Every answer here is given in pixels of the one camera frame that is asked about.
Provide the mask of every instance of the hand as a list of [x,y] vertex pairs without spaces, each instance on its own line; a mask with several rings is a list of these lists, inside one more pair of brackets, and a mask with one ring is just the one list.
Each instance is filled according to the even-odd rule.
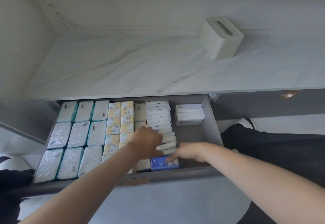
[[156,130],[142,126],[136,130],[127,144],[134,146],[137,153],[139,153],[140,159],[152,159],[164,155],[162,151],[156,149],[162,140],[163,136]]
[[204,142],[200,143],[181,143],[179,148],[170,156],[166,158],[167,162],[172,162],[178,157],[184,159],[194,159],[198,162],[205,162],[202,157],[202,149],[204,147]]

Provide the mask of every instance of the right arm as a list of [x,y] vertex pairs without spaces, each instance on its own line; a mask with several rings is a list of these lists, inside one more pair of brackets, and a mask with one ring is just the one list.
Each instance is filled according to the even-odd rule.
[[208,162],[278,224],[325,223],[325,189],[303,177],[211,143],[181,143],[177,157]]

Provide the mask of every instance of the shoe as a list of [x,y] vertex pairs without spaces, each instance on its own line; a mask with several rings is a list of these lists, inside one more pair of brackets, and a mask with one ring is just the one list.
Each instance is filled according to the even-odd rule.
[[250,129],[256,130],[255,124],[249,118],[242,118],[240,120],[237,120],[235,123],[233,123],[233,125],[234,124],[242,124],[246,128],[250,128]]

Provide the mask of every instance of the left arm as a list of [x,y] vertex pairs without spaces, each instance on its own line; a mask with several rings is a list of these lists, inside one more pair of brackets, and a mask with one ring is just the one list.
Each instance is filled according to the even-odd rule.
[[163,137],[152,128],[139,128],[132,139],[108,160],[63,189],[20,224],[86,224],[112,189],[141,159],[163,155],[156,150]]

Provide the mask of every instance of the gray marble vein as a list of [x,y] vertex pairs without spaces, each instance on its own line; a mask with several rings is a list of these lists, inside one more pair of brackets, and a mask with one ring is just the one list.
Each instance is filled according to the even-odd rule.
[[249,36],[212,60],[194,36],[57,38],[26,99],[325,88],[325,36]]

